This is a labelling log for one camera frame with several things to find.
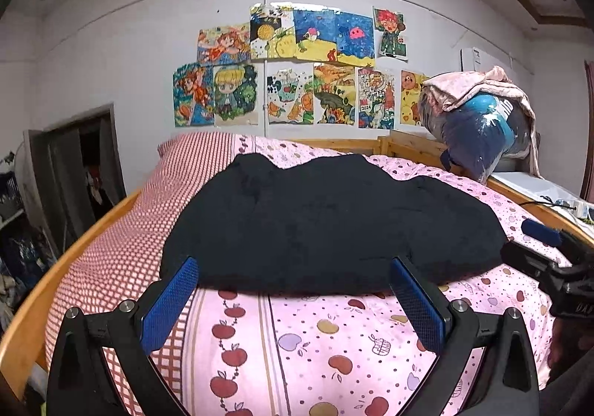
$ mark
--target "children's drawing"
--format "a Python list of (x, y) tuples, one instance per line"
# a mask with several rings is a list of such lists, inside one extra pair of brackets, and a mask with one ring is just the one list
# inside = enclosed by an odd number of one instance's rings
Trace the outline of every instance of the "children's drawing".
[(350, 13), (336, 14), (338, 62), (352, 66), (375, 66), (373, 21)]
[(215, 125), (258, 124), (257, 97), (252, 64), (220, 66), (215, 72)]
[(213, 68), (186, 64), (173, 74), (173, 115), (176, 126), (213, 124)]
[(394, 76), (359, 70), (359, 128), (394, 128)]
[(336, 15), (324, 6), (293, 6), (296, 58), (305, 61), (336, 61)]
[(400, 80), (400, 123), (422, 126), (419, 115), (421, 83), (429, 79), (424, 74), (402, 71)]
[(295, 24), (289, 3), (256, 4), (250, 9), (249, 46), (252, 59), (295, 56)]
[(406, 29), (404, 15), (373, 8), (373, 20), (375, 28), (382, 31), (379, 55), (407, 61), (406, 44), (402, 36), (402, 31)]
[(201, 66), (249, 61), (249, 23), (200, 29), (197, 62)]
[(355, 124), (355, 68), (314, 64), (314, 96), (320, 100), (318, 123)]
[(292, 69), (280, 70), (268, 76), (267, 90), (269, 123), (314, 122), (314, 82), (311, 74), (296, 73)]

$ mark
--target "transparent plastic bag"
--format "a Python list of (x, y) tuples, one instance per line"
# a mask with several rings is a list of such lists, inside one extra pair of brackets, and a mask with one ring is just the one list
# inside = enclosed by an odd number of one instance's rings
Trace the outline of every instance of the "transparent plastic bag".
[(513, 100), (479, 91), (461, 107), (436, 114), (422, 92), (423, 125), (448, 147), (442, 163), (463, 167), (483, 185), (502, 156), (525, 158), (530, 151), (528, 118)]

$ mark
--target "red apple print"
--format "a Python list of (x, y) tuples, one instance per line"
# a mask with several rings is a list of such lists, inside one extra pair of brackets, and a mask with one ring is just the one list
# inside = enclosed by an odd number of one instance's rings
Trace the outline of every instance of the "red apple print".
[(233, 318), (243, 317), (245, 315), (245, 309), (240, 307), (239, 304), (233, 304), (233, 307), (225, 309), (225, 315)]
[(235, 403), (235, 411), (228, 411), (225, 413), (225, 416), (254, 416), (254, 414), (249, 410), (244, 408), (244, 403)]
[(233, 344), (230, 351), (221, 354), (221, 358), (227, 366), (239, 367), (248, 360), (248, 353), (240, 349), (239, 344)]
[(232, 291), (219, 291), (219, 297), (225, 300), (233, 300), (237, 297), (237, 292)]
[(390, 405), (383, 397), (374, 397), (371, 404), (365, 408), (365, 416), (384, 416), (389, 407)]
[(365, 310), (365, 304), (363, 302), (361, 302), (360, 300), (358, 300), (358, 299), (351, 299), (351, 300), (349, 300), (348, 304), (351, 307), (356, 307), (358, 309)]
[(210, 380), (210, 390), (217, 397), (231, 397), (237, 393), (237, 383), (227, 379), (227, 374), (217, 371), (218, 376)]
[(212, 328), (213, 336), (217, 339), (229, 339), (235, 335), (235, 328), (228, 326), (224, 320), (219, 321), (220, 324), (215, 324)]

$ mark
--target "drawing of orange slice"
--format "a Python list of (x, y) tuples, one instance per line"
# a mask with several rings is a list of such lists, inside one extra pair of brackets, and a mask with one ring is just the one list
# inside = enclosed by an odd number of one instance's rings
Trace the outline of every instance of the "drawing of orange slice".
[(274, 27), (270, 24), (262, 24), (258, 28), (258, 37), (263, 40), (271, 40), (274, 36)]

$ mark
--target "pink bedsheet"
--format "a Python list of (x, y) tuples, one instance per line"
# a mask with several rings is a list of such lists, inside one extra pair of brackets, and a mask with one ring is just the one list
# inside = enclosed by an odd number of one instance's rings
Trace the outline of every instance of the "pink bedsheet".
[[(181, 210), (215, 173), (240, 153), (262, 153), (281, 168), (318, 156), (340, 156), (289, 141), (224, 133), (184, 134), (159, 148), (161, 161), (132, 211), (99, 236), (64, 277), (50, 310), (46, 351), (51, 359), (63, 314), (113, 309), (137, 298), (158, 275), (165, 239)], [(557, 250), (521, 232), (531, 217), (505, 197), (467, 178), (411, 161), (371, 156), (396, 180), (426, 175), (490, 205), (509, 238), (562, 265)], [(546, 352), (553, 318), (536, 283), (506, 266), (441, 287), (475, 311), (523, 313), (539, 382), (548, 375)], [(118, 390), (134, 415), (117, 358), (105, 350)], [(434, 355), (418, 342), (396, 298), (389, 294), (284, 298), (196, 290), (169, 339), (152, 354), (163, 378), (192, 415), (383, 416), (396, 414), (429, 369)], [(455, 414), (480, 359), (475, 350), (444, 414)]]

